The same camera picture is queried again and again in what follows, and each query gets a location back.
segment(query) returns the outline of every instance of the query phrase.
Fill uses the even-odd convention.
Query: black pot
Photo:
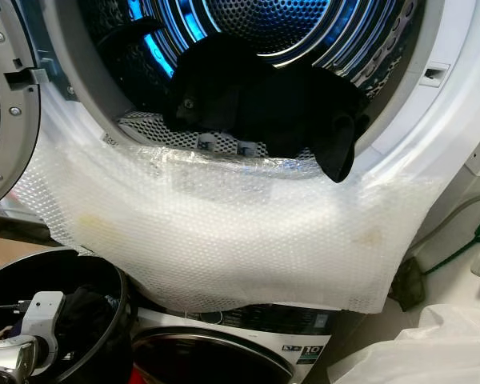
[[[125,274],[103,258],[78,256],[74,250],[55,248],[18,260],[0,269],[0,305],[32,299],[41,290],[72,294],[79,286],[118,300],[112,321],[97,343],[76,362],[57,362],[29,383],[128,383],[133,366],[130,328],[136,313],[128,311],[129,287]],[[0,311],[0,329],[19,319]]]

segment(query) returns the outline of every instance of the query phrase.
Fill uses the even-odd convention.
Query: washing machine door
[[[0,0],[0,200],[21,177],[38,136],[44,71],[34,63],[14,2]]]
[[[274,352],[230,334],[193,327],[141,332],[134,362],[149,383],[287,384],[289,364]]]

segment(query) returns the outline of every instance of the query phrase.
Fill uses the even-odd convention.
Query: blue light
[[[178,0],[178,2],[180,10],[183,14],[183,18],[185,19],[186,24],[189,28],[190,34],[192,34],[192,37],[195,41],[201,40],[205,37],[205,35],[199,27],[197,20],[195,19],[190,0]]]
[[[142,10],[140,5],[140,0],[128,0],[128,5],[130,7],[131,13],[134,16],[134,20],[139,20],[142,18]],[[144,36],[144,41],[146,42],[147,46],[150,48],[150,52],[153,55],[154,59],[163,70],[167,73],[167,75],[172,78],[174,70],[167,62],[166,58],[163,57],[160,48],[158,48],[156,42],[153,40],[153,36],[151,34],[147,34]]]
[[[341,14],[336,20],[336,23],[333,25],[325,38],[325,41],[329,46],[332,45],[332,43],[335,42],[338,36],[341,34],[346,24],[349,22],[357,4],[358,0],[347,0]]]
[[[192,36],[197,40],[201,40],[205,35],[201,32],[201,29],[198,26],[198,22],[195,21],[195,17],[192,14],[185,15],[185,21],[189,26]]]

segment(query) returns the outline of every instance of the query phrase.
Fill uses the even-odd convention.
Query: black fabric
[[[362,115],[368,99],[312,63],[309,54],[276,70],[238,38],[204,38],[178,60],[164,121],[171,130],[264,142],[271,157],[294,158],[309,147],[324,173],[340,182],[368,124]]]
[[[80,286],[66,296],[55,327],[59,357],[74,352],[74,359],[83,356],[106,331],[115,309],[92,286]]]
[[[155,18],[140,18],[128,24],[116,26],[103,36],[96,44],[101,54],[114,54],[118,46],[136,43],[147,34],[163,28],[163,24]]]

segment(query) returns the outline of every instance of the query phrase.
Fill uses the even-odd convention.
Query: dryer door opening
[[[312,54],[314,65],[352,81],[378,98],[391,78],[401,77],[413,51],[423,0],[187,1],[120,0],[47,2],[43,16],[62,68],[79,100],[116,142],[213,148],[213,152],[266,157],[262,143],[246,145],[217,132],[173,133],[160,109],[178,56],[217,32],[243,38],[275,67]],[[152,17],[163,24],[135,43],[98,54],[114,28]],[[392,90],[398,80],[393,80]],[[381,108],[374,108],[374,114]],[[298,158],[310,158],[303,150]]]
[[[243,338],[192,327],[163,327],[134,339],[134,363],[153,384],[287,384],[288,363]]]

